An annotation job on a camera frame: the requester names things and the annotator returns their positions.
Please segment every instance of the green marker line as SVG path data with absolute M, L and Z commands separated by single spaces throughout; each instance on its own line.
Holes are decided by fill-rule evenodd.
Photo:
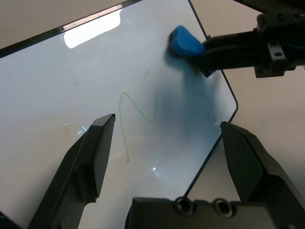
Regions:
M 153 117 L 151 119 L 146 117 L 146 115 L 139 109 L 137 104 L 132 100 L 132 98 L 126 92 L 123 92 L 121 94 L 120 101 L 119 101 L 119 116 L 120 116 L 121 129 L 122 129 L 122 134 L 123 134 L 123 139 L 124 139 L 124 144 L 125 144 L 125 149 L 126 149 L 126 154 L 127 154 L 127 162 L 129 162 L 129 155 L 128 155 L 128 149 L 127 149 L 127 144 L 126 144 L 124 128 L 123 128 L 122 111 L 121 111 L 121 104 L 122 104 L 122 100 L 123 100 L 123 95 L 126 95 L 129 98 L 129 100 L 132 102 L 134 107 L 137 109 L 137 111 L 139 112 L 141 117 L 145 121 L 151 123 L 151 122 L 153 122 L 156 119 L 156 116 L 157 116 L 157 94 L 155 94 L 155 97 L 154 97 L 154 113 L 153 113 Z

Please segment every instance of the blue eraser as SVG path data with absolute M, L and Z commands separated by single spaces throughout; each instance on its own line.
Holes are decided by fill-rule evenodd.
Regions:
M 205 52 L 205 47 L 184 26 L 179 25 L 172 32 L 172 50 L 180 56 L 195 57 Z

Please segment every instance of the white board surface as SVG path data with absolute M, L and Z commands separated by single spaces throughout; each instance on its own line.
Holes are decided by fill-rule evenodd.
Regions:
M 178 25 L 205 40 L 188 0 L 142 0 L 0 59 L 4 214 L 26 228 L 67 150 L 109 113 L 101 195 L 79 228 L 121 229 L 133 197 L 186 192 L 237 105 L 220 71 L 166 54 Z

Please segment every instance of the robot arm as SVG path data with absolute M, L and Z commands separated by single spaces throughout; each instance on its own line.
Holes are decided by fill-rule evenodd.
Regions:
M 253 31 L 209 37 L 202 44 L 204 52 L 190 56 L 187 51 L 198 48 L 194 39 L 178 27 L 170 48 L 207 77 L 219 69 L 252 66 L 257 78 L 283 76 L 305 64 L 305 15 L 298 10 L 260 14 Z

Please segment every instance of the screw hole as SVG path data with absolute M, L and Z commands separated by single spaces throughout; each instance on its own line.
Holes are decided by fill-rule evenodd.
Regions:
M 225 202 L 219 202 L 217 203 L 217 206 L 219 207 L 222 213 L 224 214 L 230 213 L 230 207 Z
M 188 212 L 190 210 L 189 202 L 186 199 L 180 200 L 177 204 L 181 211 Z
M 215 211 L 223 216 L 223 217 L 232 217 L 233 216 L 233 209 L 231 204 L 226 201 L 225 199 L 216 199 L 214 201 L 214 209 Z
M 183 216 L 190 216 L 194 211 L 194 203 L 188 198 L 177 198 L 174 202 L 174 208 Z

